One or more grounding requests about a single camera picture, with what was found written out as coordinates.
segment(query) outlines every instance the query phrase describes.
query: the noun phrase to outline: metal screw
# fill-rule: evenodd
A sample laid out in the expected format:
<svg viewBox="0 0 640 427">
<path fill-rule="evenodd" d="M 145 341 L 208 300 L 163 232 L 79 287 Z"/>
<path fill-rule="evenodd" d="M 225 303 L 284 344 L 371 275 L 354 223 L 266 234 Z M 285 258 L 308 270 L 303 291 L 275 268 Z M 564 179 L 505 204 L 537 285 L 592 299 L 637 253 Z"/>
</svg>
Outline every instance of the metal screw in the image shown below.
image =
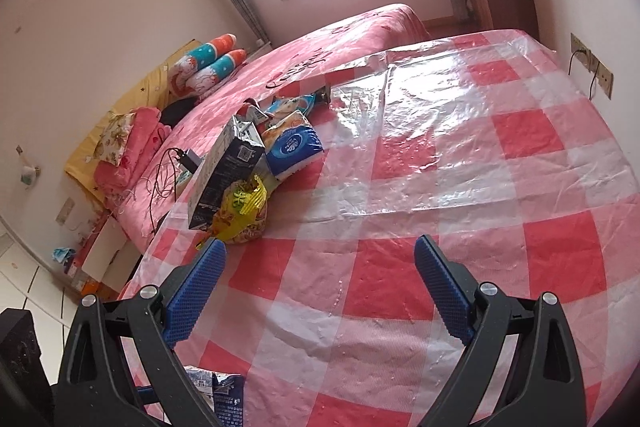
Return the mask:
<svg viewBox="0 0 640 427">
<path fill-rule="evenodd" d="M 551 293 L 551 292 L 546 292 L 542 296 L 542 300 L 545 301 L 547 304 L 557 304 L 558 303 L 558 297 L 553 295 L 553 293 Z"/>
<path fill-rule="evenodd" d="M 85 295 L 82 297 L 82 306 L 89 308 L 95 304 L 95 295 Z"/>
<path fill-rule="evenodd" d="M 145 286 L 144 288 L 142 288 L 142 290 L 140 290 L 140 296 L 143 299 L 151 299 L 155 297 L 157 293 L 158 288 L 156 288 L 155 286 Z"/>
<path fill-rule="evenodd" d="M 480 291 L 485 295 L 496 295 L 498 293 L 498 286 L 492 282 L 483 282 L 480 285 Z"/>
</svg>

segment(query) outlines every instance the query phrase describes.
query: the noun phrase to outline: yellow headboard cover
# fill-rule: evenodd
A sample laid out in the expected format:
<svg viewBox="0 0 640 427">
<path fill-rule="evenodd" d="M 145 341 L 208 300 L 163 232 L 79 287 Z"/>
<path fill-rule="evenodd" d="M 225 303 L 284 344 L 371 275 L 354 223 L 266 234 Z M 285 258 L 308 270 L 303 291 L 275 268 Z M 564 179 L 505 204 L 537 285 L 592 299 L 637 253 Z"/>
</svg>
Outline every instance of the yellow headboard cover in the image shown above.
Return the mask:
<svg viewBox="0 0 640 427">
<path fill-rule="evenodd" d="M 94 182 L 94 171 L 98 165 L 98 160 L 94 160 L 94 150 L 104 126 L 107 125 L 110 112 L 123 114 L 143 106 L 157 107 L 163 110 L 169 103 L 173 102 L 166 81 L 168 69 L 186 52 L 198 47 L 200 44 L 201 43 L 196 40 L 188 42 L 188 44 L 185 44 L 160 64 L 160 66 L 140 80 L 139 83 L 124 94 L 123 97 L 105 113 L 66 161 L 65 172 L 82 185 L 82 187 L 100 203 L 104 201 L 104 195 L 98 190 Z"/>
</svg>

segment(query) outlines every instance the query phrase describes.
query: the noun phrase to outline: blue gripper pad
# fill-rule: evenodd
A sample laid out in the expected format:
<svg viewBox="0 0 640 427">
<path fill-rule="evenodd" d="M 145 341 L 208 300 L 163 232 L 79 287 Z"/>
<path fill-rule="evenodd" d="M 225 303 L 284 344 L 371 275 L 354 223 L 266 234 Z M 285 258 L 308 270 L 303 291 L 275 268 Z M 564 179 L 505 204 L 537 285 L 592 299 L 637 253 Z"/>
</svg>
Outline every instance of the blue gripper pad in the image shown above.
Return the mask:
<svg viewBox="0 0 640 427">
<path fill-rule="evenodd" d="M 222 241 L 212 241 L 185 277 L 180 289 L 166 306 L 162 337 L 170 349 L 189 338 L 200 312 L 225 269 L 226 248 Z"/>
<path fill-rule="evenodd" d="M 471 304 L 424 236 L 415 242 L 414 257 L 415 267 L 426 284 L 447 331 L 467 346 L 475 334 L 470 326 Z"/>
</svg>

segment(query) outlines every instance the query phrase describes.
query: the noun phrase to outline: small box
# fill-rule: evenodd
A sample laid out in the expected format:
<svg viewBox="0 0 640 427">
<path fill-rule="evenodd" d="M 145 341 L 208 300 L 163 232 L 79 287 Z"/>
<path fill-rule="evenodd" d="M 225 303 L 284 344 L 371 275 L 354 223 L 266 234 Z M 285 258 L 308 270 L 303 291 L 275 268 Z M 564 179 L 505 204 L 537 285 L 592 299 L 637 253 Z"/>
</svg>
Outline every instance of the small box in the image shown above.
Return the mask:
<svg viewBox="0 0 640 427">
<path fill-rule="evenodd" d="M 263 154 L 264 144 L 255 125 L 233 115 L 200 167 L 187 205 L 190 229 L 210 227 L 225 189 L 235 181 L 248 179 Z"/>
</svg>

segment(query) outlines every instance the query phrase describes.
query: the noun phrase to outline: barcode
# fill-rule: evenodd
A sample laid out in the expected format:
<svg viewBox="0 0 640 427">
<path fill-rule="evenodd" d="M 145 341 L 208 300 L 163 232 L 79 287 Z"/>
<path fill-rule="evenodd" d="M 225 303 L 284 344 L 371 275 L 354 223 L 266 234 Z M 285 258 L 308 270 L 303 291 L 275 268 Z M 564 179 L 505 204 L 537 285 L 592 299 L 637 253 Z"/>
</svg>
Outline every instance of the barcode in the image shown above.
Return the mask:
<svg viewBox="0 0 640 427">
<path fill-rule="evenodd" d="M 238 151 L 238 159 L 243 162 L 248 162 L 251 159 L 251 156 L 254 155 L 254 152 L 249 149 L 249 147 L 245 147 L 244 145 L 240 146 L 240 150 Z"/>
</svg>

